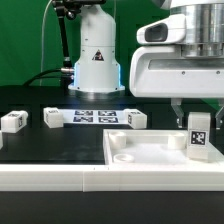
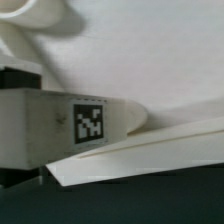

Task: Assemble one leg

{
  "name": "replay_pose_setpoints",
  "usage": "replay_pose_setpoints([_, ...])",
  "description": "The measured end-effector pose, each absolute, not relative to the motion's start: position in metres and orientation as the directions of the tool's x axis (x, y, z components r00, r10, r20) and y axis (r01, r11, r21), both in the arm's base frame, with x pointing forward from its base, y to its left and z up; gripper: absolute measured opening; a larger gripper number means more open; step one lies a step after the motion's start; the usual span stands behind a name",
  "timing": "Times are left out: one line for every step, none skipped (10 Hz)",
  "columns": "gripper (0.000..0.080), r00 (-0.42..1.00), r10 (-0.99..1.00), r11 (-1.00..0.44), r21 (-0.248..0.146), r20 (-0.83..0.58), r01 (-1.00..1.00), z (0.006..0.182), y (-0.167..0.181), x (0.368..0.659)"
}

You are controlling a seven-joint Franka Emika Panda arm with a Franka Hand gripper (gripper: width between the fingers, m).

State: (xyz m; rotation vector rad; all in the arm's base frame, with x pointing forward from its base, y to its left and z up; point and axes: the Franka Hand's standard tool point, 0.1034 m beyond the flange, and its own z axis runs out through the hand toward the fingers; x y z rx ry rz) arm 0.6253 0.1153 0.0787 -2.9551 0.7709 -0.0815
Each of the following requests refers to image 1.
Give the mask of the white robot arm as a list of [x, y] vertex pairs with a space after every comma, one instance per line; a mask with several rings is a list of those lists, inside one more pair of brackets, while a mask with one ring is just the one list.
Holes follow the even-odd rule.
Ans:
[[[184, 98], [224, 101], [224, 0], [152, 0], [170, 16], [138, 29], [129, 89], [169, 98], [178, 117]], [[97, 4], [81, 8], [81, 53], [69, 90], [93, 98], [122, 91], [115, 21]]]

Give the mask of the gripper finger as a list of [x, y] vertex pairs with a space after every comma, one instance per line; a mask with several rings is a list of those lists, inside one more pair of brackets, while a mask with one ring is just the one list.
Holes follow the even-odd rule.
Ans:
[[224, 99], [219, 99], [218, 103], [219, 103], [219, 110], [215, 115], [215, 119], [216, 119], [216, 128], [220, 129], [223, 124], [222, 118], [224, 117]]
[[184, 112], [181, 108], [181, 105], [182, 105], [181, 98], [172, 98], [171, 99], [171, 107], [177, 116], [177, 125], [179, 128], [183, 127], [183, 119], [184, 119]]

